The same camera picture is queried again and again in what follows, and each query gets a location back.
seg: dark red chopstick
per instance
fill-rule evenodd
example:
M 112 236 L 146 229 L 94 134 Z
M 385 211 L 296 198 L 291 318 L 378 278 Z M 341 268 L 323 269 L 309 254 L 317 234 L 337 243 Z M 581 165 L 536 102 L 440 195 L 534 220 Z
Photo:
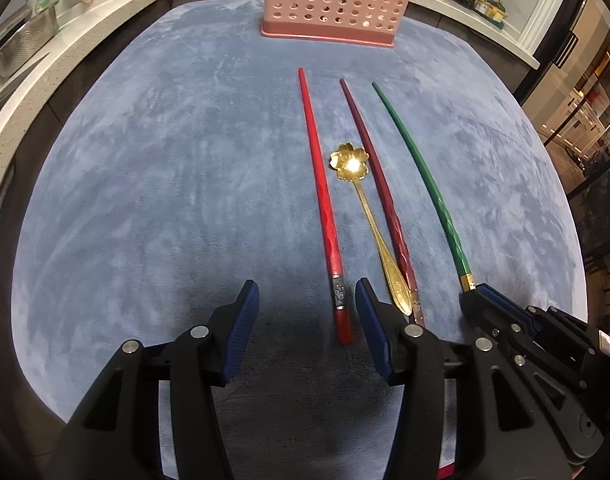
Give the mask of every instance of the dark red chopstick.
M 409 291 L 412 293 L 412 295 L 416 294 L 418 296 L 418 285 L 416 285 L 414 270 L 412 269 L 412 265 L 409 261 L 409 251 L 407 250 L 405 238 L 403 238 L 403 229 L 400 225 L 399 216 L 396 214 L 396 209 L 394 209 L 394 199 L 391 197 L 391 193 L 389 192 L 389 186 L 387 185 L 383 168 L 381 168 L 379 157 L 376 155 L 374 145 L 371 143 L 370 134 L 367 132 L 367 128 L 365 127 L 361 113 L 358 111 L 358 107 L 354 102 L 354 98 L 352 97 L 345 80 L 341 79 L 340 82 L 341 87 L 343 88 L 343 94 L 345 94 L 347 104 L 349 105 L 349 109 L 352 112 L 352 117 L 356 123 L 356 129 L 361 136 L 365 151 L 370 156 L 369 161 L 371 172 L 374 174 L 376 189 L 379 192 L 379 197 L 381 198 L 381 203 L 383 204 L 383 210 L 387 220 L 387 228 L 389 229 L 389 236 L 391 237 L 391 242 L 394 246 L 394 252 L 396 254 L 397 263 L 399 264 L 400 272 L 403 274 L 403 277 L 407 282 Z M 416 323 L 424 326 L 423 319 L 416 319 Z
M 316 130 L 314 110 L 311 107 L 305 71 L 302 68 L 299 69 L 299 81 L 301 82 L 301 93 L 303 94 L 303 108 L 305 110 L 305 121 L 307 123 L 307 136 L 309 137 L 311 161 L 314 166 L 316 194 L 319 197 L 320 225 L 323 229 L 325 259 L 327 261 L 327 272 L 329 273 L 329 283 L 332 289 L 332 300 L 334 302 L 336 337 L 338 338 L 338 342 L 342 345 L 349 345 L 352 343 L 352 328 L 349 319 L 349 310 L 345 303 L 345 282 L 343 280 L 341 251 L 338 248 L 334 212 L 332 211 L 332 201 L 329 199 L 329 189 L 327 188 L 327 178 L 325 177 L 325 163 L 323 162 L 323 156 L 320 151 L 319 134 Z

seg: dish soap bottle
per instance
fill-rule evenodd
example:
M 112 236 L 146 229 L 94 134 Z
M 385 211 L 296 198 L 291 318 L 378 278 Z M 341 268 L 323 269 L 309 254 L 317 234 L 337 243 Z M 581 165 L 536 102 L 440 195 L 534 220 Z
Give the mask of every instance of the dish soap bottle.
M 36 0 L 36 5 L 34 6 L 34 12 L 39 14 L 43 12 L 47 7 L 51 4 L 51 0 Z

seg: metal band on chopstick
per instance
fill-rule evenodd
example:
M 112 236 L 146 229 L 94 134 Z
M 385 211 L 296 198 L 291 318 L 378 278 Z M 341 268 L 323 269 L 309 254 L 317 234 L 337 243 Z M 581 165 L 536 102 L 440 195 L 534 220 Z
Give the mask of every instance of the metal band on chopstick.
M 336 338 L 343 345 L 352 343 L 352 328 L 349 317 L 349 309 L 345 298 L 345 281 L 343 279 L 343 263 L 341 251 L 338 247 L 338 236 L 336 235 L 336 224 L 334 222 L 334 211 L 332 201 L 329 198 L 327 178 L 325 177 L 325 163 L 320 151 L 319 133 L 314 120 L 314 110 L 309 98 L 305 71 L 299 69 L 299 82 L 303 96 L 303 109 L 307 124 L 307 136 L 309 137 L 309 149 L 311 161 L 314 168 L 314 180 L 316 182 L 316 195 L 319 199 L 320 225 L 323 229 L 323 244 L 325 245 L 325 260 L 327 262 L 327 273 L 329 285 L 334 304 L 334 323 L 336 325 Z
M 387 111 L 394 121 L 394 124 L 396 124 L 400 135 L 403 137 L 403 140 L 405 141 L 405 144 L 407 145 L 407 148 L 411 153 L 414 162 L 416 163 L 416 167 L 418 168 L 418 172 L 421 174 L 421 178 L 427 187 L 427 191 L 432 198 L 432 203 L 434 203 L 434 208 L 436 209 L 436 213 L 441 221 L 445 236 L 447 237 L 447 242 L 450 246 L 451 256 L 453 257 L 454 265 L 456 266 L 456 270 L 459 274 L 461 287 L 463 287 L 465 292 L 476 288 L 476 283 L 474 282 L 472 272 L 470 271 L 470 264 L 468 263 L 467 258 L 463 253 L 463 248 L 461 247 L 461 240 L 456 232 L 456 229 L 454 228 L 450 213 L 448 212 L 447 207 L 445 207 L 443 197 L 441 196 L 441 192 L 438 190 L 438 186 L 436 185 L 432 174 L 418 151 L 416 144 L 412 140 L 412 137 L 405 127 L 405 124 L 403 124 L 403 121 L 400 120 L 399 115 L 396 113 L 396 110 L 394 110 L 389 100 L 387 100 L 387 97 L 383 91 L 376 83 L 372 83 L 371 85 L 374 87 L 374 90 L 376 90 L 376 93 L 381 98 L 381 101 L 383 101 L 383 104 L 387 108 Z
M 412 269 L 412 265 L 410 263 L 409 251 L 407 250 L 405 238 L 403 238 L 403 229 L 400 225 L 399 216 L 396 214 L 396 209 L 394 208 L 394 199 L 389 192 L 389 186 L 387 185 L 387 179 L 383 173 L 383 168 L 381 167 L 381 163 L 376 154 L 374 145 L 371 143 L 370 134 L 367 132 L 367 128 L 365 127 L 361 113 L 356 106 L 356 102 L 352 97 L 352 93 L 349 91 L 347 83 L 344 79 L 341 79 L 340 83 L 341 87 L 343 88 L 343 94 L 345 94 L 347 104 L 349 105 L 349 109 L 352 112 L 356 129 L 358 130 L 361 140 L 363 141 L 365 151 L 370 156 L 369 163 L 371 172 L 374 175 L 376 189 L 379 192 L 381 204 L 383 205 L 383 211 L 387 221 L 387 228 L 389 229 L 389 236 L 391 237 L 391 243 L 394 246 L 394 253 L 396 254 L 396 261 L 397 264 L 399 264 L 400 272 L 405 278 L 407 288 L 409 288 L 412 296 L 414 319 L 416 324 L 425 326 L 425 321 L 423 320 L 423 310 L 421 308 L 420 298 L 418 295 L 418 285 L 416 285 L 416 276 L 414 275 L 414 270 Z

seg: gold spoon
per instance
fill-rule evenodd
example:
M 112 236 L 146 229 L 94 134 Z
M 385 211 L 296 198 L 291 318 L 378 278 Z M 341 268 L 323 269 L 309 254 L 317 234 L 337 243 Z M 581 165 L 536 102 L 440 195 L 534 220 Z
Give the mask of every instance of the gold spoon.
M 394 304 L 403 314 L 410 316 L 412 314 L 411 294 L 405 279 L 403 279 L 403 275 L 400 273 L 399 266 L 397 266 L 396 261 L 385 244 L 385 240 L 383 240 L 383 236 L 381 236 L 360 183 L 369 171 L 365 164 L 368 158 L 369 155 L 365 152 L 364 148 L 355 148 L 348 142 L 347 144 L 341 144 L 338 147 L 338 151 L 330 155 L 329 163 L 336 170 L 338 178 L 354 184 L 358 198 L 365 211 L 365 216 L 367 216 L 367 221 L 370 223 L 371 233 L 374 235 L 374 240 L 379 250 L 381 264 L 383 264 L 383 271 L 387 279 L 387 286 L 389 286 L 389 292 L 394 300 Z

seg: sink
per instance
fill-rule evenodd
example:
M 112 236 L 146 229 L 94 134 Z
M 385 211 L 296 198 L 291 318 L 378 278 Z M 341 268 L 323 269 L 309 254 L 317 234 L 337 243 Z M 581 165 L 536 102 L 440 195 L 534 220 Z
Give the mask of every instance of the sink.
M 16 89 L 21 85 L 21 83 L 27 79 L 27 76 L 31 74 L 32 70 L 36 68 L 38 63 L 40 63 L 45 56 L 34 61 L 31 65 L 29 65 L 25 70 L 19 72 L 16 76 L 13 76 L 9 82 L 6 84 L 5 88 L 0 92 L 0 110 L 3 109 L 5 103 L 9 101 L 9 98 L 14 94 Z

